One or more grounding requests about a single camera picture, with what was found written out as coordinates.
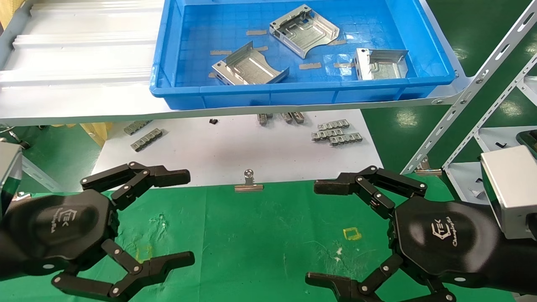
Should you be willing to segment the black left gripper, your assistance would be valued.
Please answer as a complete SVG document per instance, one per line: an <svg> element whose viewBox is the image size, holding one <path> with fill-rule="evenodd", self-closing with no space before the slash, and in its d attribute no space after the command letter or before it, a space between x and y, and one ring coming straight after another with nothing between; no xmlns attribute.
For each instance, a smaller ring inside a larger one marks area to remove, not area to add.
<svg viewBox="0 0 537 302"><path fill-rule="evenodd" d="M130 162L83 178L81 193L12 203L1 220L1 279L68 269L51 281L64 294L128 302L144 287L163 283L171 270L194 265L195 256L181 252L138 262L113 241L120 224L116 210L124 210L152 187L188 183L187 169ZM115 187L110 200L101 194ZM126 271L123 279L112 284L77 276L106 254Z"/></svg>

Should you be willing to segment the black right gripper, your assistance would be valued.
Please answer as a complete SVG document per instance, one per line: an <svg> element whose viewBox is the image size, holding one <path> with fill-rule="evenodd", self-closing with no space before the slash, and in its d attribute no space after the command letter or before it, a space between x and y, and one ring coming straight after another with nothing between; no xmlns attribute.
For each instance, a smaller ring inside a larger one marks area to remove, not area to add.
<svg viewBox="0 0 537 302"><path fill-rule="evenodd" d="M411 199L396 207L381 189ZM393 218L395 250L403 258L392 254L362 282L311 272L305 282L332 290L338 302L381 302L376 290L405 260L404 272L419 283L425 281L430 291L407 302L456 302L441 281L503 291L537 289L534 240L507 239L488 205L430 201L423 198L426 190L425 183L376 166L342 172L335 180L316 180L316 194L355 194L382 218Z"/></svg>

